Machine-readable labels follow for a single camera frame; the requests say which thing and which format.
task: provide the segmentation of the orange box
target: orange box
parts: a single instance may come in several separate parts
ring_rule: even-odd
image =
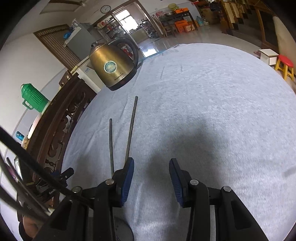
[[[186,11],[189,11],[189,9],[187,7],[185,7],[185,8],[179,8],[179,9],[176,9],[175,10],[175,13],[181,13],[181,12],[186,12]]]
[[[195,27],[193,26],[193,24],[187,25],[187,26],[183,26],[183,28],[184,28],[184,31],[185,32],[190,32],[192,30],[195,30]]]
[[[179,33],[184,32],[184,26],[187,26],[188,22],[187,20],[180,20],[175,22],[175,26],[178,29]]]
[[[198,25],[197,21],[196,21],[196,20],[194,20],[194,22],[195,22],[196,26],[197,26],[197,27],[199,27],[199,25]],[[193,22],[192,22],[192,21],[188,21],[188,25],[192,25],[192,24],[193,24]]]
[[[184,30],[184,26],[176,26],[176,28],[178,29],[178,32],[179,33],[183,33],[183,32],[185,32],[185,30]]]
[[[187,22],[187,20],[180,20],[180,21],[176,21],[175,22],[175,25],[177,26],[177,25],[188,25],[188,22]]]

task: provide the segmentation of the wooden table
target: wooden table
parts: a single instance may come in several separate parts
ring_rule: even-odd
[[[175,13],[175,14],[173,14],[171,16],[163,16],[162,19],[161,19],[161,22],[167,23],[167,25],[170,27],[171,32],[176,37],[176,35],[175,35],[174,31],[173,31],[173,28],[170,26],[170,24],[168,22],[171,21],[171,20],[174,20],[174,19],[177,19],[177,18],[183,18],[183,17],[190,17],[191,21],[192,21],[192,24],[195,27],[195,30],[197,30],[196,23],[195,23],[192,15],[190,13],[190,11]]]
[[[52,171],[61,173],[64,154],[70,136],[86,106],[93,100],[96,93],[78,77],[73,75],[51,101],[39,120],[26,151],[44,167],[49,160],[55,160]],[[39,177],[20,161],[23,182],[33,192]],[[59,193],[54,196],[54,208],[59,203]]]

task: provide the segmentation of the kettle lid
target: kettle lid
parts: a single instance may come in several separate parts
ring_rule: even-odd
[[[33,87],[32,84],[22,84],[22,86],[21,86],[22,97],[24,96],[25,91],[26,91],[28,88],[31,88],[31,86]]]
[[[90,50],[90,53],[89,53],[89,56],[96,52],[97,49],[99,49],[100,47],[102,47],[103,45],[105,45],[105,43],[99,43],[99,40],[97,40],[96,42],[92,43],[91,44],[91,50]]]

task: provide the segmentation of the blue gripper pad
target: blue gripper pad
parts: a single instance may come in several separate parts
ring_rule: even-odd
[[[126,177],[125,177],[125,179],[123,181],[123,185],[122,185],[121,199],[120,199],[120,202],[122,205],[128,199],[128,192],[131,187],[131,180],[133,179],[133,170],[135,167],[134,160],[131,157],[129,157],[128,160],[126,161],[125,165],[128,165],[128,167],[127,167],[128,169],[127,169]]]
[[[172,180],[172,184],[174,187],[175,195],[177,202],[180,203],[181,207],[183,206],[183,187],[182,183],[180,181],[180,178],[178,176],[178,169],[181,171],[178,162],[175,158],[172,158],[168,165],[169,172],[170,172],[170,178]]]

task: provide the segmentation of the thermos handle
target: thermos handle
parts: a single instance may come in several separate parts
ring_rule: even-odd
[[[138,53],[138,48],[136,47],[135,43],[128,38],[118,38],[118,39],[114,39],[109,44],[118,47],[118,45],[120,43],[125,43],[128,46],[130,46],[131,50],[133,51],[133,65],[136,68],[138,66],[138,62],[139,62],[139,53]]]
[[[33,106],[29,107],[29,106],[26,104],[26,100],[24,100],[22,104],[23,104],[24,106],[26,106],[29,110],[32,110],[32,109],[33,109]]]

